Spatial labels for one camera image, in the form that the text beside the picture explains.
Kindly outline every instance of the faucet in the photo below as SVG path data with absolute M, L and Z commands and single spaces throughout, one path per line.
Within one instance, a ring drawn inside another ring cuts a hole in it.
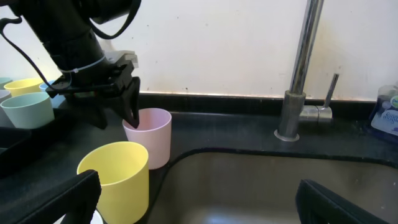
M 323 0 L 307 0 L 292 81 L 290 88 L 285 91 L 280 124 L 274 132 L 275 136 L 283 141 L 299 140 L 300 136 L 297 134 L 299 121 L 330 122 L 333 119 L 329 104 L 339 77 L 337 73 L 333 76 L 325 104 L 323 106 L 304 106 L 305 93 L 303 89 L 305 77 L 317 34 L 322 6 Z

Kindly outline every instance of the cable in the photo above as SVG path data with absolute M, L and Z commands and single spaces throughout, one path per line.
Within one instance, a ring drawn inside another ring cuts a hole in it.
M 15 45 L 14 43 L 12 43 L 5 35 L 4 35 L 4 28 L 7 24 L 20 24 L 22 22 L 22 18 L 18 17 L 17 19 L 8 19 L 8 18 L 3 18 L 0 19 L 0 34 L 3 36 L 3 38 L 8 42 L 8 44 L 10 44 L 11 46 L 14 47 L 14 49 L 16 49 L 22 56 L 24 56 L 24 58 L 30 63 L 30 65 L 36 70 L 36 72 L 39 74 L 40 78 L 43 80 L 43 82 L 52 90 L 57 91 L 57 90 L 64 90 L 70 87 L 70 85 L 72 84 L 72 75 L 70 75 L 70 81 L 69 81 L 69 85 L 67 87 L 64 88 L 54 88 L 51 86 L 51 84 L 48 83 L 47 79 L 45 79 L 43 73 L 40 71 L 40 69 L 36 66 L 36 64 L 32 61 L 32 59 L 30 59 L 30 57 L 25 54 L 25 52 L 23 50 L 21 50 L 17 45 Z
M 94 31 L 94 33 L 98 36 L 98 37 L 101 37 L 102 39 L 106 39 L 106 40 L 111 40 L 111 39 L 114 39 L 114 38 L 117 38 L 117 37 L 119 37 L 120 36 L 120 34 L 122 34 L 126 29 L 127 29 L 127 27 L 130 25 L 130 23 L 132 22 L 132 20 L 135 18 L 135 16 L 136 16 L 136 14 L 137 14 L 137 12 L 138 12 L 138 9 L 139 9 L 139 6 L 141 5 L 141 0 L 133 0 L 132 1 L 132 3 L 131 3 L 131 6 L 130 6 L 130 12 L 129 12 L 129 15 L 127 16 L 127 19 L 126 19 L 126 21 L 124 22 L 124 24 L 123 24 L 123 26 L 119 29 L 119 31 L 117 31 L 115 34 L 113 34 L 113 35 L 108 35 L 108 34 L 105 34 L 104 32 L 102 32 L 102 31 L 100 31 L 93 23 L 92 23 L 92 21 L 90 20 L 90 18 L 89 17 L 87 17 L 87 23 L 89 23 L 89 25 L 91 26 L 91 28 L 93 29 L 93 31 Z

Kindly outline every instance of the stainless steel sink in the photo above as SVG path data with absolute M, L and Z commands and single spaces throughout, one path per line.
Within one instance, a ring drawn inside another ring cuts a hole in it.
M 170 168 L 150 224 L 300 223 L 295 194 L 312 179 L 389 222 L 398 223 L 398 170 L 362 162 L 194 154 Z

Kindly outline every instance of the black dish rack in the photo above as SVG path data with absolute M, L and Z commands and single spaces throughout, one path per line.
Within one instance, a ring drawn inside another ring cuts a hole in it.
M 0 127 L 0 178 L 37 160 L 75 124 L 66 110 L 54 109 L 54 116 L 53 121 L 37 129 Z

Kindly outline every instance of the dish soap bottle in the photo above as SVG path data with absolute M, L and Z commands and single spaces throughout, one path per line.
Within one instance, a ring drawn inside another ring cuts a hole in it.
M 375 133 L 378 137 L 398 142 L 398 82 L 379 89 L 370 120 L 372 128 L 383 131 Z

